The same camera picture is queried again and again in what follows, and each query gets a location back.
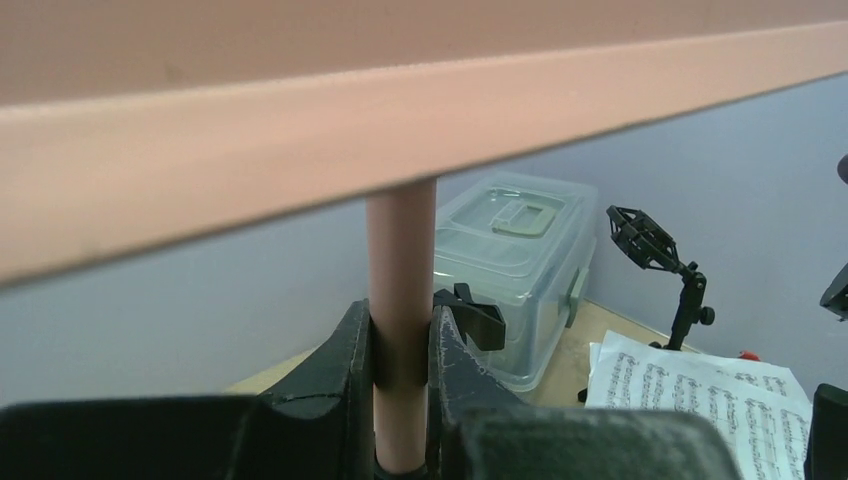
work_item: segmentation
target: black microphone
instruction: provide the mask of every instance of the black microphone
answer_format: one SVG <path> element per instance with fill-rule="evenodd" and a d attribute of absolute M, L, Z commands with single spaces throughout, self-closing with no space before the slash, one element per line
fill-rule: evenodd
<path fill-rule="evenodd" d="M 845 155 L 842 157 L 842 160 L 839 161 L 839 165 L 836 166 L 836 173 L 839 174 L 839 178 L 841 178 L 843 182 L 848 183 L 848 155 Z"/>

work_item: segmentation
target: clear plastic bin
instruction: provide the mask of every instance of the clear plastic bin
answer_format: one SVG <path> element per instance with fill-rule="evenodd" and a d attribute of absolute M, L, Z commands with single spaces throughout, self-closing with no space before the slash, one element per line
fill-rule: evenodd
<path fill-rule="evenodd" d="M 434 282 L 468 283 L 474 300 L 495 303 L 506 344 L 480 363 L 516 393 L 536 388 L 571 325 L 595 251 L 595 187 L 499 173 L 440 208 Z"/>

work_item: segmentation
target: pink rod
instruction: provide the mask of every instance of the pink rod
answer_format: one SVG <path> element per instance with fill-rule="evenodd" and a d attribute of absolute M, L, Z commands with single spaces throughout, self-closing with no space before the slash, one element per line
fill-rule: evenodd
<path fill-rule="evenodd" d="M 371 195 L 366 209 L 377 461 L 400 474 L 424 464 L 436 180 Z"/>

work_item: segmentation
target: white wall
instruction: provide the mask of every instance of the white wall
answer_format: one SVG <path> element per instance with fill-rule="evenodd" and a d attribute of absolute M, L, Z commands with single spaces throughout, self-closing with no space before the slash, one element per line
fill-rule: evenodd
<path fill-rule="evenodd" d="M 817 306 L 848 262 L 848 77 L 508 162 L 642 208 L 709 278 L 689 341 L 848 385 L 848 324 Z M 487 169 L 440 181 L 444 203 Z M 363 202 L 0 292 L 0 405 L 214 392 L 314 346 L 367 292 Z M 680 283 L 598 222 L 589 297 L 667 331 Z"/>

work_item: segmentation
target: printed musical notation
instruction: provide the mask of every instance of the printed musical notation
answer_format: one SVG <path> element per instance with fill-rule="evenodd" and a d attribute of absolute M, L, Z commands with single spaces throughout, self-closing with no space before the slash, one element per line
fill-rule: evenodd
<path fill-rule="evenodd" d="M 788 370 L 735 359 L 724 369 L 721 361 L 696 363 L 607 337 L 593 352 L 587 407 L 693 413 L 715 426 L 745 479 L 804 479 L 812 406 Z"/>

